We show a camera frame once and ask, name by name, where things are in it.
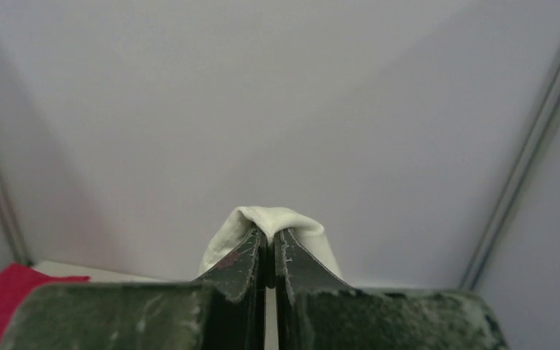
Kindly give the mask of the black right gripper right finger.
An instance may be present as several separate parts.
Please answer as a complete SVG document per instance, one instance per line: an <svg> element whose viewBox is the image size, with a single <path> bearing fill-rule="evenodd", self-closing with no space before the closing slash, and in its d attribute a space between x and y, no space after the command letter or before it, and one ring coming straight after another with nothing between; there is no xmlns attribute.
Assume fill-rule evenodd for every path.
<svg viewBox="0 0 560 350"><path fill-rule="evenodd" d="M508 349L494 312L457 289L356 288L293 230L273 239L280 349Z"/></svg>

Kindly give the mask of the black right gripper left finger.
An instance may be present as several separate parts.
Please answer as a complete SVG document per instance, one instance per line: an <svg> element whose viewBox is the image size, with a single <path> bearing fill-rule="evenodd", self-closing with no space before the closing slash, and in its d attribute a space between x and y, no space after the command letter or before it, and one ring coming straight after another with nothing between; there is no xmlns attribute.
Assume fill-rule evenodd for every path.
<svg viewBox="0 0 560 350"><path fill-rule="evenodd" d="M0 349L262 349L266 249L252 228L192 281L43 285L17 308Z"/></svg>

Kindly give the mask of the white printed t-shirt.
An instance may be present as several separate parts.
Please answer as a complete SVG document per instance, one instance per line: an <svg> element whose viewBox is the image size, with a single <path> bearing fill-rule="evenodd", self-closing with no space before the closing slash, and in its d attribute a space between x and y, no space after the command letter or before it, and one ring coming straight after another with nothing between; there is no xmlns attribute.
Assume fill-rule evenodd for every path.
<svg viewBox="0 0 560 350"><path fill-rule="evenodd" d="M252 228L259 228L269 244L277 233L291 229L301 246L329 272L343 278L321 223L292 209L262 206L238 206L230 213L206 247L198 274L203 275L226 257Z"/></svg>

